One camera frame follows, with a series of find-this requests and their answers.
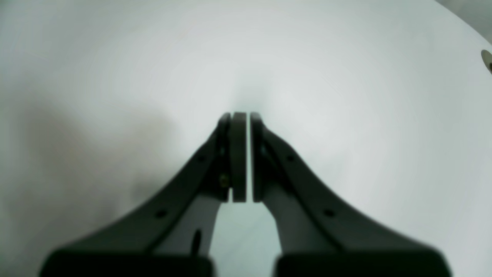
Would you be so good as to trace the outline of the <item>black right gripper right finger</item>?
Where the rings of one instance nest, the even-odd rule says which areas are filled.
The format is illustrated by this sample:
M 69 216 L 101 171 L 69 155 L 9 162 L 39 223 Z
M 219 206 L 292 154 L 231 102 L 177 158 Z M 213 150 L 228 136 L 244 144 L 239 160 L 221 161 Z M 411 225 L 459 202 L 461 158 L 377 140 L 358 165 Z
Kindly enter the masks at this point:
M 253 200 L 272 214 L 281 255 L 275 277 L 450 277 L 435 248 L 344 201 L 251 113 Z

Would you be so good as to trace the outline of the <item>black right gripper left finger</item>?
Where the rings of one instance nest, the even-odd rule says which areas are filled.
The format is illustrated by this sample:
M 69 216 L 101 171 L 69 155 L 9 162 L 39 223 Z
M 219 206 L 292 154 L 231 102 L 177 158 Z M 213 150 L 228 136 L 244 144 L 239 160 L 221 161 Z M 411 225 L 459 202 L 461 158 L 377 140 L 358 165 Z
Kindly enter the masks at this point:
M 216 217 L 246 201 L 246 113 L 220 117 L 178 174 L 128 215 L 52 252 L 41 277 L 213 277 Z

